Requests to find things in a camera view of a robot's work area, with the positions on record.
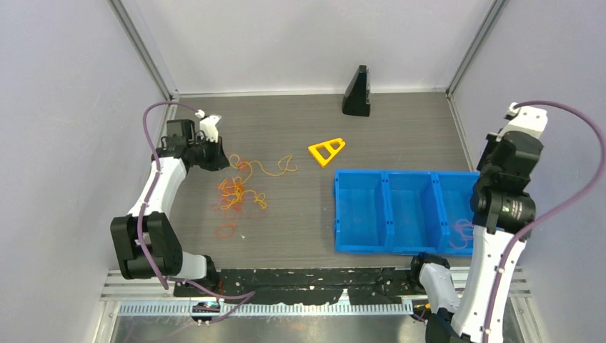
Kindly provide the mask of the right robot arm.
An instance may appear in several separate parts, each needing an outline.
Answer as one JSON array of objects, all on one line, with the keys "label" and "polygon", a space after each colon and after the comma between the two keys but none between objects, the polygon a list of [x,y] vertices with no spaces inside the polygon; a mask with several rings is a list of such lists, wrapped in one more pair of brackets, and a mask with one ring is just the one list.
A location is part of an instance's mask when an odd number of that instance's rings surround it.
[{"label": "right robot arm", "polygon": [[426,342],[502,342],[510,282],[529,238],[521,231],[536,215],[525,187],[542,149],[520,131],[487,136],[470,200],[473,253],[462,294],[445,258],[426,252],[412,258],[408,284],[427,295],[431,310]]}]

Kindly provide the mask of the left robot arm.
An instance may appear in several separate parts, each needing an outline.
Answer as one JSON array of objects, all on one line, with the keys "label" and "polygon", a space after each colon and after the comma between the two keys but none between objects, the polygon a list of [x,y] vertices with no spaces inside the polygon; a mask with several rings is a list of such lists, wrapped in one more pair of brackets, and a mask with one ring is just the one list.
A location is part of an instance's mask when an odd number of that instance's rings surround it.
[{"label": "left robot arm", "polygon": [[212,259],[182,249],[169,215],[191,167],[215,172],[229,166],[217,128],[220,119],[212,114],[198,124],[190,119],[168,121],[167,134],[152,154],[151,172],[141,196],[127,215],[113,218],[110,224],[123,278],[190,279],[203,296],[218,290]]}]

